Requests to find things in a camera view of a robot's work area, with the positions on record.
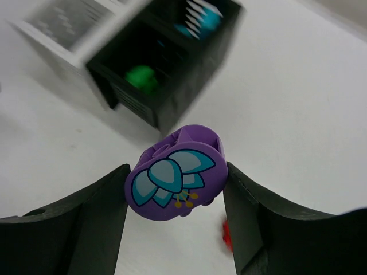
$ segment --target black box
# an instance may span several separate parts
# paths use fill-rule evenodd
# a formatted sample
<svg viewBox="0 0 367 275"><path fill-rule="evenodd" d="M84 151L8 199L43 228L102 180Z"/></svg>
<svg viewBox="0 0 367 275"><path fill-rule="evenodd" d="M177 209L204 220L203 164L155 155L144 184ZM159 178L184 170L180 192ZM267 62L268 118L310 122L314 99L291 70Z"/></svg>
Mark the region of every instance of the black box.
<svg viewBox="0 0 367 275"><path fill-rule="evenodd" d="M163 135L170 132L225 60L243 11L231 0L208 0L222 15L220 25L203 39L178 31L175 25L191 24L189 18L199 14L194 8L203 8L202 3L153 0L89 61L87 68L111 108L122 103ZM152 94L125 79L141 65L154 70L158 87Z"/></svg>

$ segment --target blue flower petal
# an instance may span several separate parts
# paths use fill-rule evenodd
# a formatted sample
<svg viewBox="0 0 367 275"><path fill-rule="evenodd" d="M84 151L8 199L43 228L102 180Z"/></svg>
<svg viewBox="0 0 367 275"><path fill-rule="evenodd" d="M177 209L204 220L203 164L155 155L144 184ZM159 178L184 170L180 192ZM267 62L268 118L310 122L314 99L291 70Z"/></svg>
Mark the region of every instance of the blue flower petal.
<svg viewBox="0 0 367 275"><path fill-rule="evenodd" d="M168 192L182 191L181 170L173 160L162 159L154 163L149 169L148 177L155 185Z"/></svg>
<svg viewBox="0 0 367 275"><path fill-rule="evenodd" d="M204 181L199 174L183 175L183 187L188 189L205 187Z"/></svg>
<svg viewBox="0 0 367 275"><path fill-rule="evenodd" d="M148 178L148 171L143 170L135 176L132 183L132 198L138 206L142 206L153 197L157 189Z"/></svg>
<svg viewBox="0 0 367 275"><path fill-rule="evenodd" d="M178 199L180 201L185 201L185 200L187 200L189 198L189 190L188 189L183 189L182 190L182 193L180 193L180 194L174 194L173 195L173 198L175 200L177 200L177 196L178 196Z"/></svg>
<svg viewBox="0 0 367 275"><path fill-rule="evenodd" d="M180 150L173 152L167 158L175 160L183 174L195 174L214 167L215 162L202 152Z"/></svg>
<svg viewBox="0 0 367 275"><path fill-rule="evenodd" d="M158 189L158 191L155 193L153 200L160 205L161 207L166 207L172 198L173 194L170 192L167 192L163 189Z"/></svg>

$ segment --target white box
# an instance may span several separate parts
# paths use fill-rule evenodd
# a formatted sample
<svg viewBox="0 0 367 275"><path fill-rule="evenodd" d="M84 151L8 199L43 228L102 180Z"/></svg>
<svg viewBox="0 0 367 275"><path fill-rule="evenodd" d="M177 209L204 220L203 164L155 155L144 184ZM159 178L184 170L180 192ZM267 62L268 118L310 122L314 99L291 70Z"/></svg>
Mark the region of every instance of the white box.
<svg viewBox="0 0 367 275"><path fill-rule="evenodd" d="M151 0L40 0L11 22L70 88L108 108L85 65Z"/></svg>

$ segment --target box opening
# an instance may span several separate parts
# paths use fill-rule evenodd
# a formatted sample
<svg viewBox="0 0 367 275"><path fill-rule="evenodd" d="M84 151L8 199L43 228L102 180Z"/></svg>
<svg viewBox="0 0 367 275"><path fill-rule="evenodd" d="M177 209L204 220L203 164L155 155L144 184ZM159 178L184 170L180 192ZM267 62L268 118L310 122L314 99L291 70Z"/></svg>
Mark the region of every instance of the box opening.
<svg viewBox="0 0 367 275"><path fill-rule="evenodd" d="M137 22L128 32L121 32L111 43L114 46L102 64L149 96L157 95L156 91L172 77L188 55L183 48L143 22Z"/></svg>

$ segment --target purple plastic piece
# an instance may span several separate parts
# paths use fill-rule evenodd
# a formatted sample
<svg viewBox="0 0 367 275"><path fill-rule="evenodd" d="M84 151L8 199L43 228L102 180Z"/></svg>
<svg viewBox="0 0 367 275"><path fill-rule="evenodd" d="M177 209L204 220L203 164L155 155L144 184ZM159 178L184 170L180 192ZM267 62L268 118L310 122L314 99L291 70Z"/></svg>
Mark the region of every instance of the purple plastic piece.
<svg viewBox="0 0 367 275"><path fill-rule="evenodd" d="M218 135L187 125L148 148L125 182L126 201L154 221L185 217L222 192L227 163Z"/></svg>

